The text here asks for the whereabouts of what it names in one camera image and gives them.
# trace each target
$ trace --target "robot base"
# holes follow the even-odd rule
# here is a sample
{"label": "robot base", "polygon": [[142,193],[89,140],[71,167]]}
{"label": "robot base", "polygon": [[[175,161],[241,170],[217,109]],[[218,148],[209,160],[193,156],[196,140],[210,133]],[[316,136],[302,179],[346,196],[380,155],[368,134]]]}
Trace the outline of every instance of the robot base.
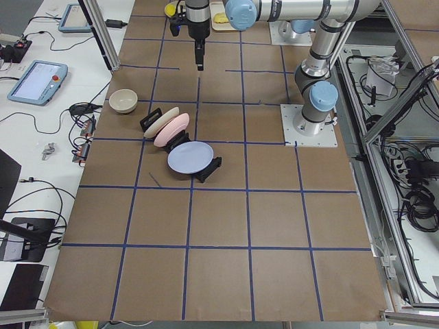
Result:
{"label": "robot base", "polygon": [[285,39],[279,32],[279,25],[282,21],[270,22],[270,36],[272,38],[272,45],[290,45],[290,46],[301,46],[309,47],[313,43],[309,32],[304,34],[298,34],[294,39]]}
{"label": "robot base", "polygon": [[302,110],[303,105],[300,104],[281,104],[283,136],[285,138],[286,146],[299,147],[337,147],[337,138],[335,137],[334,127],[332,125],[325,125],[323,130],[313,136],[308,137],[302,135],[293,126],[293,120],[296,113]]}

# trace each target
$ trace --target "white bowl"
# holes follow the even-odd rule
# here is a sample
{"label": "white bowl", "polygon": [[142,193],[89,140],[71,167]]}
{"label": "white bowl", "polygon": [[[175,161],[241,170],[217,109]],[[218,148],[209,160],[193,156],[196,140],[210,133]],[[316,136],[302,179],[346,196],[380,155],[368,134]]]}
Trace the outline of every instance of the white bowl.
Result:
{"label": "white bowl", "polygon": [[127,114],[137,106],[137,94],[131,89],[119,89],[110,96],[111,108],[118,112]]}

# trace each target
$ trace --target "yellow item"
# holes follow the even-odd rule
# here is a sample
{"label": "yellow item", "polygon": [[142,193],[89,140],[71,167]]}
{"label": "yellow item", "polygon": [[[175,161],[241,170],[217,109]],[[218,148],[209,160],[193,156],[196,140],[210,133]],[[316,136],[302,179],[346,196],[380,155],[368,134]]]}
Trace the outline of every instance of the yellow item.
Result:
{"label": "yellow item", "polygon": [[97,329],[98,321],[76,321],[78,329]]}
{"label": "yellow item", "polygon": [[225,12],[218,12],[214,17],[213,21],[215,23],[228,23],[228,18]]}
{"label": "yellow item", "polygon": [[173,3],[168,3],[165,6],[165,14],[168,17],[172,17],[176,13],[177,7]]}

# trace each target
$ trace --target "white table surface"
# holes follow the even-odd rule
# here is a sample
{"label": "white table surface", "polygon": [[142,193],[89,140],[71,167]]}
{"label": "white table surface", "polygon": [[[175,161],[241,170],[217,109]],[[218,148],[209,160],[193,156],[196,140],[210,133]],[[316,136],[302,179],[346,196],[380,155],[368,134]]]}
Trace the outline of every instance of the white table surface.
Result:
{"label": "white table surface", "polygon": [[[61,17],[67,4],[72,0],[45,0],[35,16],[58,15]],[[128,22],[134,0],[98,0],[104,19],[117,19]],[[71,45],[86,40],[92,33],[63,34],[58,31],[58,22],[55,20],[36,19],[32,21],[25,34],[48,31],[55,38],[54,49],[64,49]],[[115,49],[119,53],[126,27],[122,29],[109,29]],[[68,51],[51,51],[49,45],[52,41],[49,34],[34,34],[29,36],[32,46],[20,64],[13,64],[8,71],[0,72],[2,76],[20,77],[33,60],[46,60],[64,63],[69,72],[61,88],[46,106],[33,106],[16,103],[6,99],[7,94],[15,85],[14,80],[0,80],[0,120],[14,112],[30,113],[36,117],[39,130],[52,132],[58,128],[60,113],[70,105],[90,101],[111,79],[95,39],[88,40]],[[98,96],[93,103],[103,104],[106,90]],[[72,146],[67,137],[73,122],[68,112],[62,116],[62,127],[57,134],[39,134],[34,129],[33,118],[24,115],[15,115],[0,123],[0,148],[21,164],[21,178],[30,176],[51,182],[59,188],[64,188],[74,195],[78,189],[83,169],[72,162]],[[75,127],[72,137],[79,136],[80,129]],[[42,151],[48,143],[55,143],[55,152],[43,161]],[[17,185],[12,201],[20,196],[35,191],[39,188],[49,187],[42,183],[27,183]],[[71,197],[62,193],[64,208],[62,214],[69,218],[73,206]],[[59,211],[60,202],[54,190],[42,191],[25,198],[9,210],[45,209]],[[53,214],[33,212],[26,214],[6,214],[4,219],[12,220],[14,217],[42,217],[56,218]],[[40,264],[48,265],[49,271],[40,294],[44,300],[54,267],[58,257],[58,249],[51,248],[45,252]],[[3,300],[10,278],[16,263],[0,262],[0,301]]]}

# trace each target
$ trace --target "pink plate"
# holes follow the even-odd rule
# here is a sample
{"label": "pink plate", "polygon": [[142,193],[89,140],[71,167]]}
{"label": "pink plate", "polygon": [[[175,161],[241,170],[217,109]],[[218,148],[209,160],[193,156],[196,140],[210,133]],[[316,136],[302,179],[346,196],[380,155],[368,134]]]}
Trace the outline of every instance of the pink plate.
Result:
{"label": "pink plate", "polygon": [[154,145],[157,147],[166,146],[172,137],[182,130],[186,129],[189,124],[189,115],[187,113],[180,114],[174,120],[171,120],[157,135]]}

